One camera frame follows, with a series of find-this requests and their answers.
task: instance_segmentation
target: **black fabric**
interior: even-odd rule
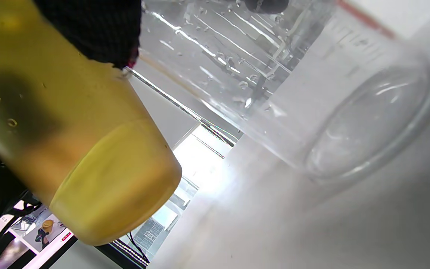
[[[122,69],[135,62],[140,0],[34,0],[41,14],[91,60]]]

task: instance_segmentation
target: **bubble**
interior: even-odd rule
[[[10,127],[16,127],[18,125],[18,122],[15,119],[9,118],[7,119],[7,124]]]
[[[255,74],[250,75],[250,80],[253,81],[253,82],[258,82],[258,76],[255,75]]]
[[[239,87],[240,87],[242,90],[245,90],[245,89],[246,89],[246,87],[248,87],[248,83],[246,83],[246,81],[240,81],[240,83],[239,83]]]

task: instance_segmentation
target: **plastic bottle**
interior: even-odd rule
[[[321,182],[362,178],[422,131],[430,65],[392,31],[348,0],[253,2],[146,0],[140,58]]]
[[[136,228],[181,178],[120,70],[87,60],[30,0],[0,1],[0,158],[90,245]]]

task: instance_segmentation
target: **water droplet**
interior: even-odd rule
[[[245,90],[248,87],[248,83],[246,81],[240,81],[239,86],[242,90]]]
[[[11,127],[16,127],[18,125],[18,122],[15,119],[9,118],[7,119],[7,124]]]
[[[248,108],[251,105],[251,98],[246,99],[245,108]]]
[[[255,74],[250,75],[250,80],[256,83],[256,82],[258,82],[258,76]]]
[[[232,67],[234,67],[235,66],[235,63],[234,63],[234,61],[233,61],[233,57],[232,56],[228,56],[227,57],[227,64],[225,65],[225,68],[227,69],[227,70],[230,70]]]

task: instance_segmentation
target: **window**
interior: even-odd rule
[[[132,231],[134,242],[149,260],[153,259],[198,189],[210,180],[208,175],[218,168],[231,149],[205,127],[199,126],[174,150],[183,171],[179,186],[162,208]],[[129,236],[123,236],[121,240],[138,252]]]

